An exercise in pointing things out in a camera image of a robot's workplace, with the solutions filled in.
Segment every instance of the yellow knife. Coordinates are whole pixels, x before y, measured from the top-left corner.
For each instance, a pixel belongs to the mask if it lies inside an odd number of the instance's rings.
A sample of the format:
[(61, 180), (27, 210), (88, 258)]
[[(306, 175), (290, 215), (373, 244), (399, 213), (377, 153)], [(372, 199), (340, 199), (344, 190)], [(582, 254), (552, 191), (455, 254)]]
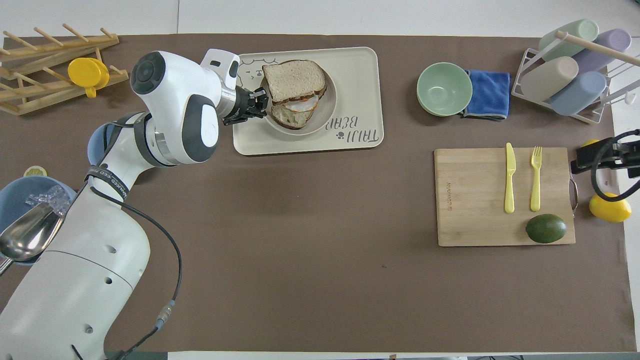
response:
[(508, 142), (507, 146), (507, 186), (504, 192), (504, 211), (507, 214), (514, 212), (515, 204), (513, 201), (513, 173), (516, 172), (516, 156), (513, 153), (513, 147)]

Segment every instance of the cutting board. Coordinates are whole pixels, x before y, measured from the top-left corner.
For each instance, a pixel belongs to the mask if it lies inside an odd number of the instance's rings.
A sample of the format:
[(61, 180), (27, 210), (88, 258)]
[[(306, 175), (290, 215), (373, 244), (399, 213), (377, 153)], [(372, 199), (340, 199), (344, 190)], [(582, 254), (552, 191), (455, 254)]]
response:
[(575, 243), (566, 148), (543, 149), (538, 212), (529, 209), (533, 148), (514, 148), (514, 152), (517, 170), (513, 174), (512, 214), (504, 212), (504, 148), (434, 152), (440, 246), (543, 245), (529, 239), (525, 227), (529, 219), (545, 213), (561, 217), (567, 225), (564, 237), (548, 245)]

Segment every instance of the yellow cup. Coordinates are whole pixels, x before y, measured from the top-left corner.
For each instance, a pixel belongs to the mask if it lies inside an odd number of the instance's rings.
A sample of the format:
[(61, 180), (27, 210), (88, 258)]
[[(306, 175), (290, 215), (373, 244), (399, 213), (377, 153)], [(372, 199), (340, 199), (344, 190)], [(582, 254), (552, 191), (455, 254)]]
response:
[(104, 88), (109, 82), (109, 69), (94, 58), (77, 58), (69, 63), (69, 78), (74, 84), (84, 88), (88, 97), (94, 98), (96, 90)]

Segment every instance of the black cable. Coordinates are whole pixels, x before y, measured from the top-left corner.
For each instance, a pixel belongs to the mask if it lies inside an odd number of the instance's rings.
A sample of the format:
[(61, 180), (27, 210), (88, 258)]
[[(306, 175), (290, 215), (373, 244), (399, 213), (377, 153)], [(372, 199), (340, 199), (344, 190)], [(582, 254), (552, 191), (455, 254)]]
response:
[(73, 344), (71, 344), (71, 349), (73, 349), (73, 351), (76, 353), (76, 356), (78, 357), (78, 359), (84, 360), (82, 358), (82, 356), (80, 356), (80, 353), (78, 352), (78, 349), (76, 349), (76, 347)]
[(598, 150), (598, 152), (596, 152), (595, 158), (593, 159), (593, 163), (591, 164), (591, 186), (593, 187), (593, 189), (596, 191), (596, 194), (598, 194), (599, 197), (603, 198), (606, 201), (620, 201), (620, 200), (624, 200), (627, 197), (629, 197), (629, 195), (633, 194), (634, 192), (636, 192), (638, 189), (640, 189), (640, 180), (638, 180), (633, 186), (631, 186), (627, 191), (623, 192), (622, 194), (618, 195), (618, 196), (608, 196), (605, 195), (602, 190), (600, 189), (600, 186), (598, 186), (598, 179), (596, 178), (596, 171), (598, 170), (598, 165), (600, 164), (600, 160), (602, 159), (602, 156), (604, 156), (604, 153), (607, 152), (608, 149), (610, 149), (614, 143), (616, 143), (618, 140), (625, 138), (627, 136), (630, 135), (640, 135), (640, 129), (635, 129), (635, 130), (631, 130), (631, 131), (627, 131), (626, 133), (622, 133), (618, 136), (612, 137), (611, 139), (609, 139), (609, 141), (607, 141), (601, 148), (600, 150)]
[(94, 188), (93, 186), (90, 188), (91, 191), (95, 194), (98, 195), (99, 197), (102, 197), (104, 199), (107, 199), (111, 202), (114, 202), (120, 206), (122, 206), (123, 208), (147, 219), (151, 224), (154, 224), (160, 231), (163, 232), (163, 234), (169, 239), (169, 241), (171, 242), (171, 244), (173, 245), (173, 248), (175, 249), (175, 253), (178, 257), (178, 281), (175, 285), (175, 291), (173, 292), (173, 297), (172, 299), (175, 300), (178, 297), (178, 292), (180, 291), (180, 284), (182, 283), (182, 255), (180, 254), (180, 249), (178, 249), (178, 244), (175, 243), (175, 240), (173, 239), (173, 237), (171, 236), (171, 234), (169, 234), (169, 232), (167, 230), (164, 229), (164, 227), (162, 227), (162, 225), (158, 224), (158, 222), (156, 222), (153, 218), (151, 218), (150, 216), (148, 216), (147, 214), (143, 213), (142, 211), (125, 204), (122, 201), (116, 200), (112, 197), (110, 197), (109, 195), (106, 195), (104, 193), (101, 193), (100, 191), (98, 191), (96, 188)]
[(129, 356), (129, 354), (134, 352), (138, 348), (138, 346), (142, 345), (142, 343), (144, 343), (147, 339), (149, 339), (151, 335), (155, 334), (156, 331), (158, 331), (158, 328), (154, 327), (153, 330), (151, 330), (147, 335), (144, 335), (144, 337), (142, 337), (142, 339), (140, 339), (135, 345), (129, 348), (129, 350), (127, 350), (126, 352), (123, 352), (120, 356), (118, 356), (117, 360), (122, 360), (125, 357)]
[(102, 127), (102, 144), (104, 146), (104, 149), (102, 150), (102, 153), (104, 154), (107, 151), (107, 147), (109, 146), (109, 139), (107, 139), (107, 131), (109, 131), (109, 125), (105, 125)]
[[(163, 232), (163, 234), (169, 239), (169, 241), (171, 242), (171, 244), (173, 245), (173, 248), (175, 249), (175, 253), (178, 257), (178, 279), (175, 285), (175, 291), (173, 292), (173, 297), (172, 300), (175, 301), (175, 299), (178, 297), (178, 292), (180, 291), (180, 284), (182, 283), (182, 255), (180, 254), (180, 249), (178, 249), (178, 244), (176, 244), (175, 240), (173, 239), (173, 237), (171, 236), (171, 234), (169, 234), (169, 232), (162, 227), (162, 225), (160, 225), (157, 221), (155, 221), (153, 218), (151, 218), (150, 216), (148, 216), (147, 214), (143, 213), (142, 211), (125, 204), (122, 201), (116, 200), (112, 197), (110, 197), (109, 195), (106, 195), (104, 193), (101, 193), (100, 191), (98, 191), (96, 188), (94, 188), (93, 186), (90, 188), (90, 190), (95, 194), (98, 195), (99, 197), (102, 197), (103, 199), (107, 199), (108, 201), (111, 201), (115, 204), (118, 204), (120, 206), (122, 206), (123, 208), (147, 219), (151, 224), (154, 224), (160, 231)], [(140, 339), (135, 345), (133, 345), (131, 348), (129, 348), (129, 350), (127, 350), (126, 352), (124, 352), (122, 355), (118, 356), (118, 360), (122, 360), (125, 357), (127, 357), (129, 354), (131, 354), (131, 352), (133, 352), (134, 350), (136, 350), (140, 345), (142, 345), (142, 343), (145, 342), (145, 340), (149, 339), (151, 337), (151, 335), (155, 334), (159, 329), (160, 326), (158, 326), (158, 323), (156, 323), (156, 325), (154, 326), (153, 330), (151, 330), (147, 335), (145, 335), (144, 337), (142, 337), (142, 339)]]

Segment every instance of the lemon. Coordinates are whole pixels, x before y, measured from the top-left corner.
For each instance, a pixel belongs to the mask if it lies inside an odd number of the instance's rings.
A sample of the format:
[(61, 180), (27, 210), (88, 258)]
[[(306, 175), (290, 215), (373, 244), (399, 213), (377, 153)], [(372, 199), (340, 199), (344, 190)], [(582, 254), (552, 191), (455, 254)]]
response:
[[(616, 196), (613, 193), (604, 194), (611, 197)], [(611, 202), (594, 195), (589, 201), (589, 210), (596, 217), (608, 222), (623, 222), (631, 216), (631, 205), (626, 199)]]
[(592, 143), (597, 143), (597, 142), (599, 142), (599, 140), (598, 140), (598, 139), (592, 139), (592, 140), (589, 140), (589, 141), (587, 141), (586, 143), (584, 143), (584, 144), (580, 145), (580, 147), (585, 147), (585, 146), (587, 146), (587, 145), (591, 145)]
[(42, 175), (42, 176), (47, 176), (47, 171), (44, 169), (44, 167), (39, 167), (38, 165), (33, 165), (32, 167), (29, 167), (25, 172), (23, 176), (29, 176), (29, 175)]
[(548, 244), (560, 240), (566, 234), (566, 223), (557, 215), (541, 214), (532, 217), (525, 230), (531, 240)]

